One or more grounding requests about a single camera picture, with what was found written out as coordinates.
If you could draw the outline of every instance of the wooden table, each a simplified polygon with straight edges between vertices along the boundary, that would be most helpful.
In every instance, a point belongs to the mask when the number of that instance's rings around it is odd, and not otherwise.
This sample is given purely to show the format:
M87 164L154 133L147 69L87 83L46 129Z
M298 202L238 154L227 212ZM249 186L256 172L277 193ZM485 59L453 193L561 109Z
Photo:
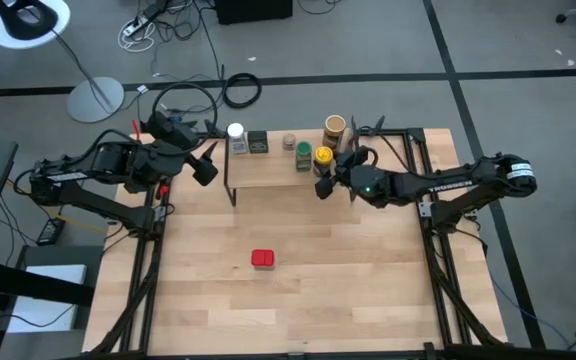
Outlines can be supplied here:
M269 138L283 133L269 132ZM321 130L299 134L319 138ZM427 129L425 135L434 169L459 165L449 130ZM401 138L391 141L403 155ZM380 167L405 171L380 138L360 142L377 150ZM190 168L173 181L176 212L166 224L149 355L394 351L421 349L429 341L441 348L415 205L379 210L361 199L351 203L341 187L322 201L312 183L278 186L287 185L285 179L252 186L264 176L261 160L249 165L257 178L231 179L246 185L238 186L232 207L223 187L223 146L219 141L214 152L220 175L209 186L198 185ZM441 195L449 199L463 191ZM117 191L117 200L132 206L143 199ZM476 233L467 221L459 228ZM464 300L505 340L480 244L459 233L450 235L450 243ZM84 350L123 310L135 248L135 239L125 240L104 256ZM274 271L252 268L255 248L275 251ZM450 305L448 314L456 329ZM141 316L135 317L134 339Z

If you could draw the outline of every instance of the green jar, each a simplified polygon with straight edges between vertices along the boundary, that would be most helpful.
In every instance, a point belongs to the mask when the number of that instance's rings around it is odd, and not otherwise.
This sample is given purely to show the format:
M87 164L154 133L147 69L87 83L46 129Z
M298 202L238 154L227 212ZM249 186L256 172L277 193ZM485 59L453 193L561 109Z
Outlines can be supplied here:
M297 144L295 154L297 171L310 171L312 164L312 146L310 143L302 141Z

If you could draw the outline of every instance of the white lamp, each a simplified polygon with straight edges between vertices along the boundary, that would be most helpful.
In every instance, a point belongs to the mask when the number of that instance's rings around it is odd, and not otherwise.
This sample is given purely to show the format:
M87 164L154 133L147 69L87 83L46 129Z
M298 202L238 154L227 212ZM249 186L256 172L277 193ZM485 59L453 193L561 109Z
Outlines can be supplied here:
M0 45L8 49L25 50L41 46L56 38L76 62L74 54L61 37L57 36L70 22L70 8L63 0L41 0L41 2L57 13L57 24L52 31L32 40L15 39L6 31L0 16ZM110 77L93 78L83 67L80 70L87 80L77 85L68 95L68 114L73 119L85 123L98 122L113 115L124 101L124 88L121 83Z

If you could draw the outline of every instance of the red block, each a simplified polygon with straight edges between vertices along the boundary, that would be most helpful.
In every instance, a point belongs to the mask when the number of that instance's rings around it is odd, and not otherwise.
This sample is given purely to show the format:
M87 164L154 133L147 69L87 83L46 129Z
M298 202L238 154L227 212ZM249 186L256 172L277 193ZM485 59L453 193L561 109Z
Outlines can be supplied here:
M255 249L252 251L250 264L257 270L272 270L275 267L275 252L272 250Z

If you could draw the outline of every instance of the white bottle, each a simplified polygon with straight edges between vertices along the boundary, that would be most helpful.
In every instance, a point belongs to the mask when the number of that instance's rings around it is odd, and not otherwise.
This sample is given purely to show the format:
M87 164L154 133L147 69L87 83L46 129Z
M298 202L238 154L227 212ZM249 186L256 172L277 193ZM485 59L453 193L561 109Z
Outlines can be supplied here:
M248 152L246 135L244 134L244 127L241 124L232 123L228 126L228 139L230 151L232 151L233 154L245 154Z

